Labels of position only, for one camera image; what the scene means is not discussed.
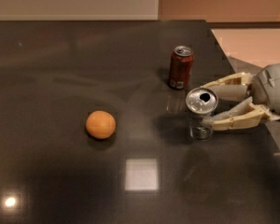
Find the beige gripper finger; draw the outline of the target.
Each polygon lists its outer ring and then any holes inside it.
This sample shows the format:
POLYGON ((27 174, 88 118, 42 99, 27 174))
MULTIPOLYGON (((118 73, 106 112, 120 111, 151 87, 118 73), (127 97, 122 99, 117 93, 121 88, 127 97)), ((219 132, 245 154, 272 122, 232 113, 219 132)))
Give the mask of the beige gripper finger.
POLYGON ((253 75, 246 72, 232 74, 203 85, 225 101, 241 102, 249 96, 253 75))
POLYGON ((253 128, 260 123, 278 120, 280 115, 266 105, 254 105, 253 98, 248 97, 229 111, 204 118, 203 125, 213 131, 227 131, 253 128))

